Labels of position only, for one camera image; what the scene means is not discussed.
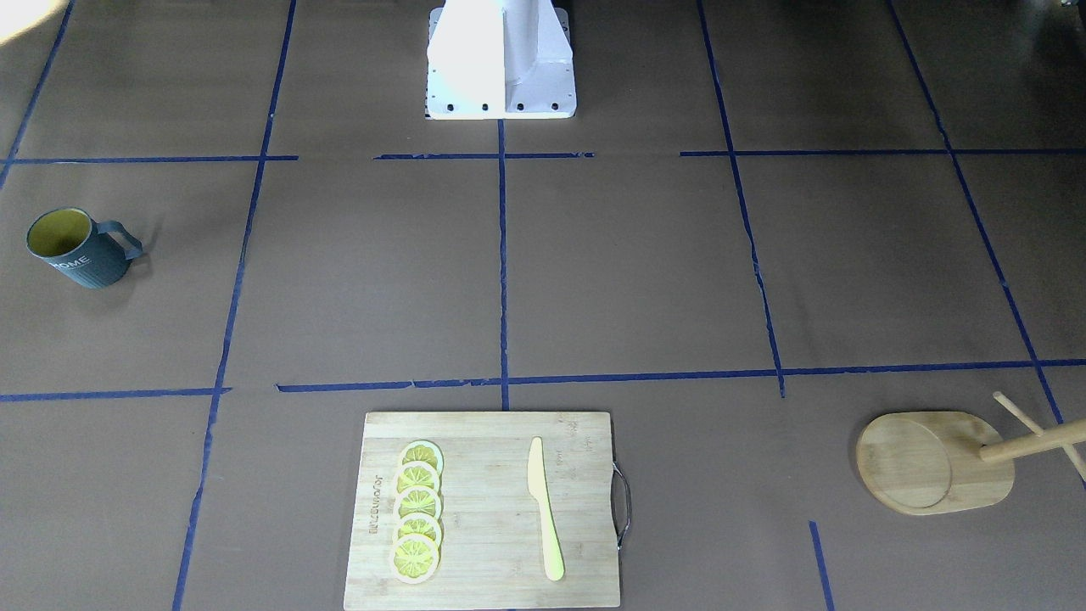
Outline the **dark blue ribbed mug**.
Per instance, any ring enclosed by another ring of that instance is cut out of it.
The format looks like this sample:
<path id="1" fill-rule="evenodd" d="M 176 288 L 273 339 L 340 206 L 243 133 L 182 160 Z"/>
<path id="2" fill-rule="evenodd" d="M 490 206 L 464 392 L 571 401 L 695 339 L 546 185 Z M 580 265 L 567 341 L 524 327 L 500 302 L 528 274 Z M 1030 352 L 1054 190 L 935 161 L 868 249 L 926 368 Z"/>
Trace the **dark blue ribbed mug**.
<path id="1" fill-rule="evenodd" d="M 143 244 L 118 221 L 94 221 L 70 206 L 49 211 L 27 229 L 25 244 L 36 258 L 85 289 L 105 289 L 144 254 Z"/>

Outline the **wooden cup storage rack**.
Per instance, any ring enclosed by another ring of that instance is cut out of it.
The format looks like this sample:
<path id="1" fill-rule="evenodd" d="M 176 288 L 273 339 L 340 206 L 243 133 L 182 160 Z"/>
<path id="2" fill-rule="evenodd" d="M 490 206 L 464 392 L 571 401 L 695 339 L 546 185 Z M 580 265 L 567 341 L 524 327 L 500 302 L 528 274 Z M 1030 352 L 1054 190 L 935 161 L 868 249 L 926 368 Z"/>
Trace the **wooden cup storage rack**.
<path id="1" fill-rule="evenodd" d="M 893 511 L 912 517 L 962 512 L 1002 502 L 1013 491 L 1015 460 L 1060 449 L 1083 476 L 1076 445 L 1083 420 L 1044 429 L 1016 403 L 995 391 L 993 398 L 1028 434 L 1003 440 L 977 415 L 961 411 L 892 412 L 859 433 L 854 463 L 866 489 Z"/>

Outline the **lemon slice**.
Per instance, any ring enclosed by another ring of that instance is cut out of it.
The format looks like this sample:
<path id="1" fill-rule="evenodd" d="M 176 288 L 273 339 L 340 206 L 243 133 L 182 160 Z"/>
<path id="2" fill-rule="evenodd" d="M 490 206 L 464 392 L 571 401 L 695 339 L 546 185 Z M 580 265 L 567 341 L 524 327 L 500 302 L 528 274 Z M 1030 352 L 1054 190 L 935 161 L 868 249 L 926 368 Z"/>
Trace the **lemon slice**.
<path id="1" fill-rule="evenodd" d="M 430 464 L 438 474 L 445 471 L 445 455 L 429 440 L 413 440 L 400 451 L 400 464 L 424 462 Z"/>
<path id="2" fill-rule="evenodd" d="M 427 491 L 441 491 L 441 472 L 434 467 L 424 461 L 411 461 L 400 464 L 395 473 L 395 489 L 397 494 L 411 491 L 414 487 L 424 487 Z"/>
<path id="3" fill-rule="evenodd" d="M 445 538 L 445 530 L 439 518 L 427 512 L 411 512 L 399 518 L 395 527 L 395 538 L 400 539 L 407 535 L 419 535 L 433 540 L 435 546 L 442 545 Z"/>
<path id="4" fill-rule="evenodd" d="M 390 567 L 396 580 L 416 585 L 431 580 L 439 567 L 439 545 L 422 534 L 407 534 L 393 542 Z"/>
<path id="5" fill-rule="evenodd" d="M 412 485 L 400 491 L 393 502 L 396 517 L 403 518 L 413 513 L 424 513 L 439 519 L 443 512 L 443 502 L 438 491 L 427 485 Z"/>

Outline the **bamboo cutting board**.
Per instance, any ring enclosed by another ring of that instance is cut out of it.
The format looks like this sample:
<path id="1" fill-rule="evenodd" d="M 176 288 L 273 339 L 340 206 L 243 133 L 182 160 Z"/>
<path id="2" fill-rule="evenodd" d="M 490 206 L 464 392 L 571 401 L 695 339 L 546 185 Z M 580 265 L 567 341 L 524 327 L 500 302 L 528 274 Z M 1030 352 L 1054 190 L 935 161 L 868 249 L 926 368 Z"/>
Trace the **bamboo cutting board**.
<path id="1" fill-rule="evenodd" d="M 530 441 L 542 437 L 565 577 L 550 581 L 539 511 L 527 485 Z M 431 580 L 390 567 L 400 451 L 429 440 L 445 455 L 445 538 Z M 616 608 L 619 534 L 613 515 L 613 418 L 605 412 L 372 412 L 365 418 L 345 610 Z"/>

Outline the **yellow plastic knife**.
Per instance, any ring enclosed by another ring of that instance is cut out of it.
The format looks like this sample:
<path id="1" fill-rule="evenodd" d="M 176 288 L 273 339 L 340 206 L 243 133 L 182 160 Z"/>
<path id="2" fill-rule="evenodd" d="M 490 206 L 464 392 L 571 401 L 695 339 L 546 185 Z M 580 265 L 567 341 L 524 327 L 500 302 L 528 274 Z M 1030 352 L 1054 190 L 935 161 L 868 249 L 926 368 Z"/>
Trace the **yellow plastic knife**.
<path id="1" fill-rule="evenodd" d="M 527 485 L 529 495 L 538 504 L 540 553 L 542 553 L 546 578 L 550 581 L 560 581 L 565 577 L 565 561 L 563 561 L 560 540 L 554 523 L 553 509 L 551 509 L 543 440 L 539 436 L 533 437 L 529 445 Z"/>

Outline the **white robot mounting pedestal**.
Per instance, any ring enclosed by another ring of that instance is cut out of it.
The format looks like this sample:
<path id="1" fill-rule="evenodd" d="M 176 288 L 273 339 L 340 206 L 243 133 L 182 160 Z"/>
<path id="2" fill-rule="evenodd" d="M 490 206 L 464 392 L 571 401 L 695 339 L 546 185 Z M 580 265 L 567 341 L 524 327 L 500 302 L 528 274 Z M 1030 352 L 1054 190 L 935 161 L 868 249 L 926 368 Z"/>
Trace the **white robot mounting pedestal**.
<path id="1" fill-rule="evenodd" d="M 429 13 L 430 120 L 565 120 L 578 109 L 567 1 L 446 1 Z"/>

